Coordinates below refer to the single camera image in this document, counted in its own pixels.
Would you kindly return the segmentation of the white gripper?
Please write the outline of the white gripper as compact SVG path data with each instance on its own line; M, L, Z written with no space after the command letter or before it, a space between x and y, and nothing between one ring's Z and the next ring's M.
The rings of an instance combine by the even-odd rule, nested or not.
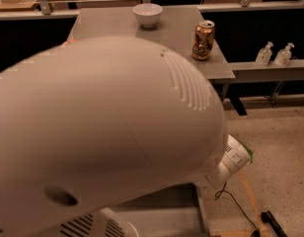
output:
M227 169L232 173L237 173L250 161L250 154L244 145L233 137L228 135L228 141L225 148L225 153L222 162Z

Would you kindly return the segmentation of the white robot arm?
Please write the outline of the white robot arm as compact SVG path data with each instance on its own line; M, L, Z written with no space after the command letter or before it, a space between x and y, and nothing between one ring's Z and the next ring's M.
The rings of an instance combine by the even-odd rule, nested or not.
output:
M219 188L249 158L210 82L158 43L83 39L0 73L0 237L112 235L112 206Z

